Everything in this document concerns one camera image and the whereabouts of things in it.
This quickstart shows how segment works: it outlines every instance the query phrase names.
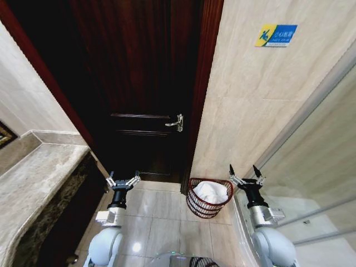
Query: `door frame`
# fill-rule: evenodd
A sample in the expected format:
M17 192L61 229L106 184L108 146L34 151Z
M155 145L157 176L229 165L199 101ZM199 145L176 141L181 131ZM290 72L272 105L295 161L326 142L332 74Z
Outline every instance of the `door frame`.
M207 85L209 83L210 70L215 52L215 45L221 14L223 12L224 0L203 0L201 12L201 25L199 37L199 50L194 83L194 91L191 103L190 132L186 148L185 168L182 173L181 193L186 194L188 180L194 159L195 146L198 138L202 111L204 108ZM11 34L23 54L27 57L33 68L37 71L47 88L53 94L60 106L63 108L72 123L78 129L91 150L100 159L103 151L95 143L93 136L83 123L78 113L71 106L69 100L62 92L56 79L47 68L45 62L37 52L31 40L22 29L19 21L14 16L5 0L0 0L0 20Z

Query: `blue sign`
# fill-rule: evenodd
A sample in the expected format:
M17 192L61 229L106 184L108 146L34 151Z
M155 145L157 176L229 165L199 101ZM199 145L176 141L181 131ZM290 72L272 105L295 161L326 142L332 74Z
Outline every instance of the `blue sign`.
M295 33L297 25L265 24L255 46L286 47Z

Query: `door handle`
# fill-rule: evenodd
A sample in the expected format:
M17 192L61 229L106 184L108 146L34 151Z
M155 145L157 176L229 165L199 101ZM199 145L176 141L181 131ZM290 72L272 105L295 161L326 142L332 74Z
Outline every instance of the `door handle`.
M178 132L181 132L183 131L183 115L182 114L179 114L177 115L177 121L176 122L172 122L172 123L166 123L165 126L167 127L171 127L171 126L177 126L177 131Z

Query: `floor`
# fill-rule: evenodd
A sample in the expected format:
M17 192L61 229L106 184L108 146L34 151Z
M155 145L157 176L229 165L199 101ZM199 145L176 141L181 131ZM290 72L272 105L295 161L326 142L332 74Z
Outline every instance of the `floor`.
M179 184L141 181L127 194L125 239L118 267L143 267L168 251L214 258L226 266L244 266L229 216L232 203L217 217L201 219L189 210L185 196L179 192ZM106 210L111 198L111 192L105 194L96 211ZM77 248L79 260L70 266L83 265L91 239L102 229L95 216Z

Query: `glass panel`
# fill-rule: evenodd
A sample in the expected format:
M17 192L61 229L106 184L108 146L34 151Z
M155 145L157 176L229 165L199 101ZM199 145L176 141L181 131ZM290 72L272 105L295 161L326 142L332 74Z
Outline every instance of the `glass panel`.
M355 267L356 234L296 247L301 267Z
M244 191L240 190L237 194L239 206L241 207L243 217L247 226L247 230L250 235L254 233L254 228L252 227L251 219L250 219L250 211L247 209L247 200L246 194Z
M356 200L321 214L279 227L278 230L292 242L334 232L355 229Z
M285 221L356 196L355 122L354 67L261 168L262 195Z

